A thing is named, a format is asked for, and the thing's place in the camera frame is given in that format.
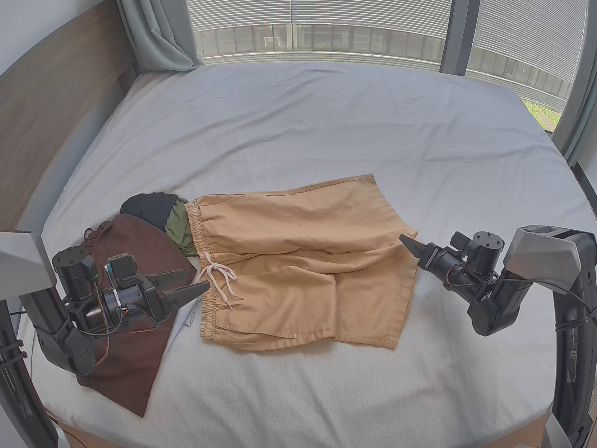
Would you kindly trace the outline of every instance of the wrinkled sheet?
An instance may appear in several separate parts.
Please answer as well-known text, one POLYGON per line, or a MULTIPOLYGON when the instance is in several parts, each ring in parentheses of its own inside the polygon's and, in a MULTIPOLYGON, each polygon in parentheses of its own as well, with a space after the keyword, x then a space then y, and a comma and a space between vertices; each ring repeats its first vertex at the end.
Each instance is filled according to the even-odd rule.
MULTIPOLYGON (((312 62, 140 77, 71 176, 43 238, 52 256, 138 192, 192 199, 367 173, 424 242, 480 230, 509 241, 535 223, 597 231, 565 161, 510 89, 312 62)), ((198 306, 191 327, 179 321, 143 419, 79 386, 39 347, 26 362, 52 413, 123 447, 472 447, 546 410, 555 333, 552 294, 537 285, 516 323, 490 337, 473 331, 466 310, 419 272, 393 351, 321 341, 241 353, 199 337, 198 306)), ((20 335, 30 352, 26 318, 20 335)))

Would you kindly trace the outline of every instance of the fitted sheet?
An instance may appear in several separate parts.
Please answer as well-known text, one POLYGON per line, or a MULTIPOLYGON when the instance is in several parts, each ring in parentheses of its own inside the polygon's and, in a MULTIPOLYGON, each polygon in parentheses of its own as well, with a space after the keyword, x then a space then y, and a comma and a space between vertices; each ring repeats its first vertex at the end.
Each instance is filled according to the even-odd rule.
MULTIPOLYGON (((529 224, 597 231, 562 156, 510 89, 311 62, 140 77, 71 176, 43 239, 50 256, 77 244, 138 192, 192 199, 367 173, 423 242, 480 230, 509 241, 529 224)), ((466 302, 419 271, 395 350, 323 340, 239 352, 200 338, 200 309, 172 337, 143 419, 79 386, 35 346, 27 365, 41 400, 123 447, 472 447, 537 418, 553 395, 552 293, 537 285, 516 323, 484 338, 466 302)), ((28 352, 32 335, 25 317, 28 352)))

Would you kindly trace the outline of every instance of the shorts pocket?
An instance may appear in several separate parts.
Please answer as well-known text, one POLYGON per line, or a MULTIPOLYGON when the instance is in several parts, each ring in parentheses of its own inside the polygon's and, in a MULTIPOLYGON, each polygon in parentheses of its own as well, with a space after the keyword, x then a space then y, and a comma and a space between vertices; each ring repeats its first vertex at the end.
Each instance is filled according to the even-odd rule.
POLYGON ((215 326, 243 333, 295 338, 336 326, 336 278, 295 266, 231 282, 244 300, 229 296, 230 308, 215 310, 215 326))

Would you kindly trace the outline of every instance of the mattress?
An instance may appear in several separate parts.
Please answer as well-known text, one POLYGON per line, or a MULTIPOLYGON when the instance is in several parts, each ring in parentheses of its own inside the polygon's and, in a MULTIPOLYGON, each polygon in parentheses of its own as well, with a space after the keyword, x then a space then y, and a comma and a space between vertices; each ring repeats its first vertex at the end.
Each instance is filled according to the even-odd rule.
MULTIPOLYGON (((310 62, 140 77, 43 239, 50 256, 77 244, 138 192, 191 199, 367 173, 423 242, 481 230, 509 241, 529 224, 597 232, 566 162, 510 89, 310 62)), ((395 350, 323 340, 245 353, 201 339, 199 307, 162 359, 144 418, 79 386, 37 346, 28 366, 53 414, 123 447, 473 447, 544 413, 555 333, 552 293, 537 285, 516 323, 490 337, 473 331, 466 310, 419 271, 395 350)), ((31 352, 28 320, 20 336, 31 352)))

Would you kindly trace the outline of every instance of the orange shorts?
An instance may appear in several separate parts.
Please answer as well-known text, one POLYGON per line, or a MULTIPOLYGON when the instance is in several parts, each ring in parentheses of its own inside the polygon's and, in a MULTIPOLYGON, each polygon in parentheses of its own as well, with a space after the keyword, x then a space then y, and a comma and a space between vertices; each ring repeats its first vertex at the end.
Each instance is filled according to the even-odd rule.
POLYGON ((250 351, 324 338, 396 347, 417 269, 399 236, 417 231, 373 175, 207 195, 186 210, 201 280, 213 277, 203 338, 250 351))

